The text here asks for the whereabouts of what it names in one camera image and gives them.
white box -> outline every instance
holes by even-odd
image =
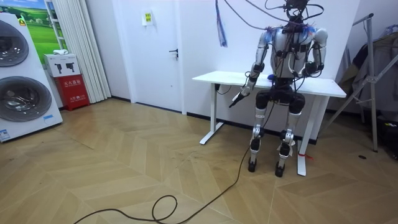
[[[52,77],[65,77],[80,74],[77,57],[74,54],[45,54],[44,61],[47,66],[47,71]]]

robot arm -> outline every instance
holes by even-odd
[[[312,74],[318,73],[325,68],[326,57],[326,41],[328,39],[328,32],[325,29],[318,29],[314,36],[313,58],[314,62],[307,62],[303,70],[303,74],[309,77]]]
[[[253,66],[251,67],[250,75],[249,75],[249,80],[247,84],[245,84],[242,87],[242,91],[239,92],[234,98],[233,98],[233,103],[229,106],[230,108],[234,106],[237,102],[241,101],[243,98],[247,97],[250,95],[250,92],[253,91],[254,86],[257,83],[257,79],[260,75],[260,73],[264,69],[264,59],[267,55],[267,50],[268,50],[268,44],[266,42],[266,35],[268,34],[268,31],[265,31],[262,33],[259,41],[259,45],[257,47],[257,53],[256,53],[256,61],[253,63]]]

washing machine door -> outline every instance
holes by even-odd
[[[31,121],[50,108],[51,93],[45,85],[27,77],[0,79],[0,118]]]
[[[12,25],[0,21],[0,67],[23,62],[29,54],[25,37]]]

tabletop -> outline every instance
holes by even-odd
[[[246,82],[244,72],[222,72],[214,71],[198,77],[192,78],[195,81],[243,86]],[[299,87],[304,79],[298,80],[296,86]],[[271,88],[272,82],[268,80],[268,75],[260,74],[256,88]],[[346,93],[337,85],[337,83],[328,78],[305,78],[303,85],[297,91],[298,93],[332,96],[338,98],[346,97]]]

fire extinguisher cabinet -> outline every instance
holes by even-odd
[[[90,105],[82,75],[69,75],[54,79],[66,110],[72,111]]]

